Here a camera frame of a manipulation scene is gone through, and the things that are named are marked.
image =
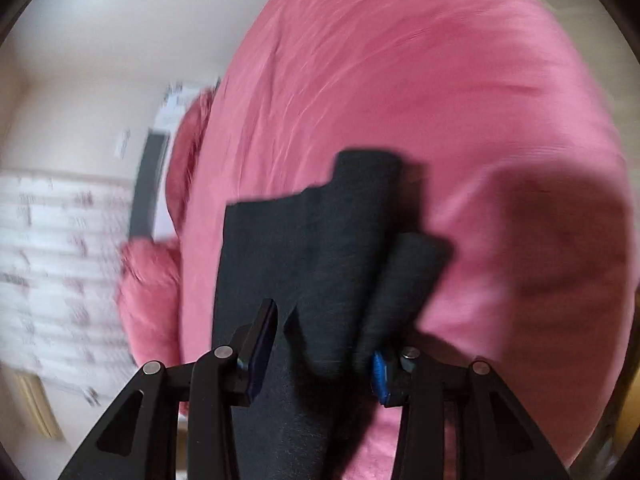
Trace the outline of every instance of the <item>curtain pattern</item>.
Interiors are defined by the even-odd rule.
[[[0,173],[0,360],[114,396],[135,365],[115,303],[132,185]]]

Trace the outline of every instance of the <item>silver screw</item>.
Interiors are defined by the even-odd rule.
[[[213,351],[213,355],[215,355],[218,359],[226,359],[231,357],[234,353],[234,349],[231,346],[219,346]]]
[[[149,361],[142,367],[142,371],[145,375],[153,375],[157,374],[161,368],[162,365],[158,361]]]
[[[407,359],[417,359],[418,357],[420,357],[420,351],[413,346],[405,346],[402,349],[402,357],[405,357]]]
[[[487,375],[491,371],[491,367],[484,361],[476,361],[471,365],[471,369],[478,375]]]

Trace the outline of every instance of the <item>pink bedsheet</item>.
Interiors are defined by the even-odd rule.
[[[424,347],[489,359],[570,462],[625,353],[631,198],[600,92],[537,0],[269,1],[190,190],[182,360],[210,346],[225,205],[321,184],[357,146],[412,164],[423,228],[455,246],[417,323]],[[398,423],[380,409],[345,478],[389,478]]]

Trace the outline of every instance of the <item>folded black fabric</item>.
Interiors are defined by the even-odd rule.
[[[341,152],[325,186],[227,207],[212,345],[251,323],[262,298],[279,318],[262,393],[233,412],[243,480],[326,474],[372,352],[414,320],[442,272],[439,241],[394,232],[401,170],[390,153]]]

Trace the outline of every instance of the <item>white curtain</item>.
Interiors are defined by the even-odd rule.
[[[0,360],[113,397],[135,365],[115,304],[132,185],[0,173]]]

